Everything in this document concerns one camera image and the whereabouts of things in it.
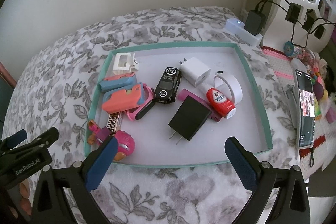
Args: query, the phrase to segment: white smartwatch band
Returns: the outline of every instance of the white smartwatch band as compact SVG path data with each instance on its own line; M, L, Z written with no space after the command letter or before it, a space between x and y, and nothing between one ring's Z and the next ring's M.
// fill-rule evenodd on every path
M224 81L231 91L231 101L234 103L234 105L239 104L239 102L243 98L243 92L236 77L234 77L232 74L228 72L220 70L216 72L216 76L213 79L213 81L215 88L223 85Z

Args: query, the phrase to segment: floral bedspread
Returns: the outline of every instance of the floral bedspread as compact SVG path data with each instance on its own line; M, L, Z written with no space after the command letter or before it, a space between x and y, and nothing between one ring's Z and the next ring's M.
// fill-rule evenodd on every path
M50 148L53 168L83 160L86 120L93 89L110 50L171 41L238 43L259 86L273 136L273 150L258 156L274 167L299 164L295 131L277 77L258 47L224 29L234 14L223 7L142 10L86 26L59 39L28 63L9 105L3 138L24 128L31 141L50 127L59 139ZM38 175L29 179L31 201ZM146 169L112 164L92 195L111 223L231 223L251 195L230 163L191 168ZM275 200L272 193L260 223ZM71 192L67 197L85 223Z

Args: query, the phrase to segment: black toy car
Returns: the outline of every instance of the black toy car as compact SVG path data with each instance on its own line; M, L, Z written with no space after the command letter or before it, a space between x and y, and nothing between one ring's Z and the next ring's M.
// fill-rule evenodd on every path
M176 92L181 82L181 77L182 74L180 70L173 67L167 67L155 89L155 101L161 104L175 102Z

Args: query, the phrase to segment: white power adapter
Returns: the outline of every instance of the white power adapter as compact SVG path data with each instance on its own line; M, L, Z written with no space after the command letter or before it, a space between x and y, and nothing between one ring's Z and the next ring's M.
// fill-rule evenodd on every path
M211 69L196 57L184 59L184 61L180 61L180 64L182 76L194 87L197 87L210 75Z

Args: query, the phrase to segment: red bottle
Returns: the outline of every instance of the red bottle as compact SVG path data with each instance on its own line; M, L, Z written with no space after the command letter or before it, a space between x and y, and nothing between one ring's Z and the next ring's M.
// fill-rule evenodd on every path
M223 93L207 83L202 83L200 87L206 94L206 97L213 108L224 118L229 119L233 116L233 114L235 114L235 105Z

